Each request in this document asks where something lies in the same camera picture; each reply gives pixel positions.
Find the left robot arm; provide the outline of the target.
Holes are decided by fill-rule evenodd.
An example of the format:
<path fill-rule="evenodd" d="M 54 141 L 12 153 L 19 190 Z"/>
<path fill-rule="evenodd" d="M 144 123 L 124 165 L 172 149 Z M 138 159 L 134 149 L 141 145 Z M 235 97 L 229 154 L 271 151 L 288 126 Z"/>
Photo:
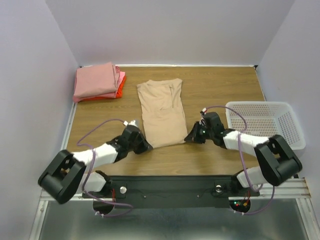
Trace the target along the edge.
<path fill-rule="evenodd" d="M 85 171 L 116 163 L 126 158 L 129 152 L 139 155 L 152 149 L 141 130 L 129 124 L 121 135 L 99 147 L 80 152 L 59 151 L 37 183 L 59 204 L 65 204 L 83 186 Z"/>

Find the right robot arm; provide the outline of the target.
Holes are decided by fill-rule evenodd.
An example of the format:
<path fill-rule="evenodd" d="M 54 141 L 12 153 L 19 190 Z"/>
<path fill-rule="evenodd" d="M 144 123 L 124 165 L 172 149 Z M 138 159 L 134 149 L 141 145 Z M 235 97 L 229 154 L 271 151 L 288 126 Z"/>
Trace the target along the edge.
<path fill-rule="evenodd" d="M 216 112 L 202 111 L 201 120 L 195 122 L 184 141 L 204 144 L 207 140 L 223 149 L 239 151 L 242 162 L 243 153 L 256 157 L 258 166 L 244 167 L 230 182 L 231 192 L 235 195 L 242 195 L 248 188 L 257 192 L 260 185 L 267 183 L 277 187 L 303 169 L 301 161 L 281 135 L 244 134 L 225 128 Z"/>

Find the beige t shirt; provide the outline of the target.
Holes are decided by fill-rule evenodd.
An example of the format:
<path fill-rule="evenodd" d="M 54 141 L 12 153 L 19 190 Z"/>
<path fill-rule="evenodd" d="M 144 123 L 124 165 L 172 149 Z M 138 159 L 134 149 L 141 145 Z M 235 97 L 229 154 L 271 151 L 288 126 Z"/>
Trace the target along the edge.
<path fill-rule="evenodd" d="M 146 140 L 154 149 L 183 144 L 188 135 L 182 83 L 176 78 L 137 85 Z"/>

